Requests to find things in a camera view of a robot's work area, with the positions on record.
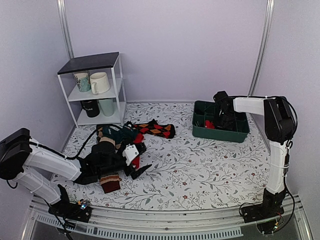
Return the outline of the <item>green divided organizer bin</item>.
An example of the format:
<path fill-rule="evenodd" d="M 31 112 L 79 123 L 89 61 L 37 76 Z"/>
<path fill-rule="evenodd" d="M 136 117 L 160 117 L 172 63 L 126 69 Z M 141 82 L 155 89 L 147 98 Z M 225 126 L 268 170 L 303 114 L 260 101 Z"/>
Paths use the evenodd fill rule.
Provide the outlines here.
<path fill-rule="evenodd" d="M 226 115 L 219 106 L 210 101 L 194 102 L 192 135 L 198 138 L 242 143 L 250 133 L 247 115 L 232 112 Z"/>

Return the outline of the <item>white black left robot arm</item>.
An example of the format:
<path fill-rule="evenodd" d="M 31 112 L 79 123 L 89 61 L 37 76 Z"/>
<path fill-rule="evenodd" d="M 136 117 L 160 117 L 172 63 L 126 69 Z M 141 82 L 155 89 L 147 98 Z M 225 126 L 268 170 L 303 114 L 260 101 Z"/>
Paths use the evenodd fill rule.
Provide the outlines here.
<path fill-rule="evenodd" d="M 146 145 L 125 141 L 116 147 L 114 140 L 103 137 L 93 145 L 90 153 L 82 158 L 73 157 L 40 144 L 21 128 L 0 142 L 0 177 L 26 187 L 43 198 L 63 216 L 74 213 L 66 189 L 54 185 L 37 170 L 60 175 L 79 185 L 97 182 L 108 174 L 124 171 L 132 179 L 138 178 L 150 165 L 135 169 L 133 161 L 146 151 Z"/>

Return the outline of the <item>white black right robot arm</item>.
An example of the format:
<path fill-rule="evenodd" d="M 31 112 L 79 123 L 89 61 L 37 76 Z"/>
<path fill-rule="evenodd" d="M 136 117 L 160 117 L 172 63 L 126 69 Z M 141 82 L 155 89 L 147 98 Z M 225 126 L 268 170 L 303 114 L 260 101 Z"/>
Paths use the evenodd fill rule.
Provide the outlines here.
<path fill-rule="evenodd" d="M 292 104 L 284 96 L 229 96 L 219 91 L 213 96 L 219 114 L 217 126 L 231 129 L 236 113 L 263 116 L 264 132 L 270 146 L 269 179 L 265 190 L 271 195 L 282 193 L 289 168 L 289 151 L 298 128 L 298 116 Z"/>

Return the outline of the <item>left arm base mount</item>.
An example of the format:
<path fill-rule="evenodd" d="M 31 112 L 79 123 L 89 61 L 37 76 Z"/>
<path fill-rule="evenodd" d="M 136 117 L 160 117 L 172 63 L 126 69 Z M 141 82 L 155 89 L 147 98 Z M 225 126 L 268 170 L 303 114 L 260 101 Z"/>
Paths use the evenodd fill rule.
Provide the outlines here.
<path fill-rule="evenodd" d="M 57 186 L 60 190 L 60 199 L 55 204 L 49 204 L 48 212 L 62 217 L 64 220 L 68 219 L 88 223 L 93 210 L 89 202 L 82 199 L 77 203 L 72 203 L 66 189 L 61 184 Z"/>

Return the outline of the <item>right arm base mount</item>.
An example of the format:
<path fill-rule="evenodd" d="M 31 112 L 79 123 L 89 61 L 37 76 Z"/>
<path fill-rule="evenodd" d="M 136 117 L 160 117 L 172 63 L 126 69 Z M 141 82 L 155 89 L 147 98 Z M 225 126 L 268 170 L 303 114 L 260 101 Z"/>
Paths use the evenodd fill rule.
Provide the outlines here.
<path fill-rule="evenodd" d="M 287 194 L 292 199 L 293 209 L 288 220 L 286 223 L 284 223 L 285 220 L 282 216 L 282 214 L 285 213 L 283 208 L 283 200 Z M 290 222 L 291 218 L 293 217 L 295 205 L 296 202 L 294 196 L 287 188 L 276 194 L 272 194 L 267 191 L 267 189 L 264 189 L 262 203 L 253 204 L 245 202 L 240 205 L 238 211 L 245 223 L 266 220 L 272 217 L 279 217 L 278 220 L 273 221 L 273 225 L 270 222 L 259 223 L 257 225 L 257 228 L 261 234 L 272 235 L 279 232 Z"/>

